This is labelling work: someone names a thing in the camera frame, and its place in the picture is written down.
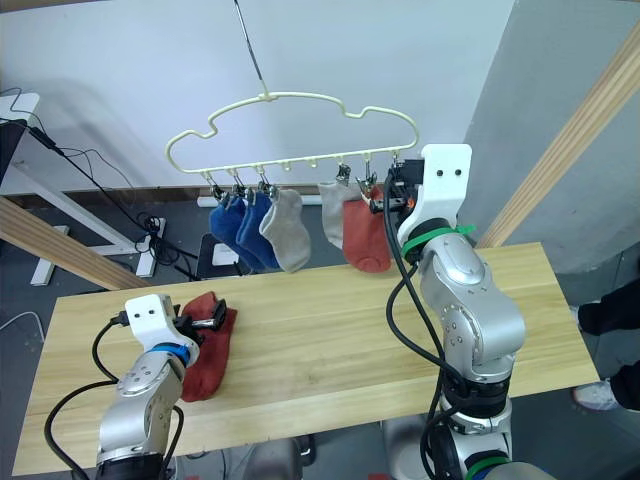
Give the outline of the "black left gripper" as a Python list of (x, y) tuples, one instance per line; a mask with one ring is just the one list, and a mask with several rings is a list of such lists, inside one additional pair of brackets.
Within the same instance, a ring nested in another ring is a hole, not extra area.
[[(200, 329), (220, 330), (225, 323), (225, 318), (206, 319), (206, 310), (199, 306), (191, 306), (180, 312), (180, 304), (173, 306), (175, 319), (173, 325), (177, 331), (201, 345), (204, 337), (199, 334)], [(225, 316), (227, 311), (226, 300), (219, 299), (213, 309), (214, 316)]]

